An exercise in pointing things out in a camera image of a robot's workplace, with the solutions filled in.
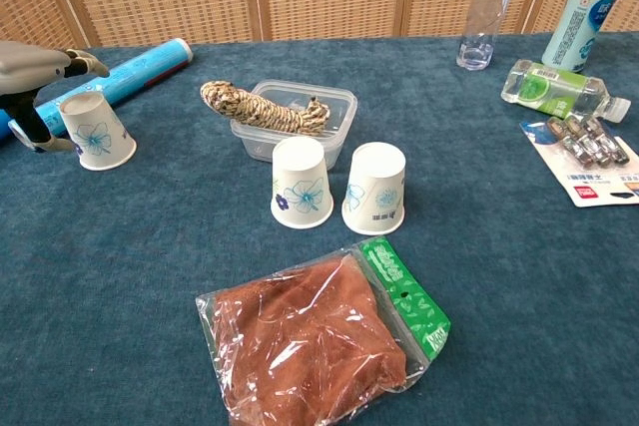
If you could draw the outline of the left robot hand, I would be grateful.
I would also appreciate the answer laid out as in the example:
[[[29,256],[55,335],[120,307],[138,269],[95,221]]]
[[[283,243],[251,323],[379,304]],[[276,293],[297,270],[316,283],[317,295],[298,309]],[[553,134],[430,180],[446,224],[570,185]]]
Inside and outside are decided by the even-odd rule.
[[[94,55],[69,48],[54,50],[17,41],[1,42],[1,109],[15,121],[38,151],[73,151],[74,144],[53,135],[37,114],[35,99],[41,88],[63,78],[93,73],[110,76]]]

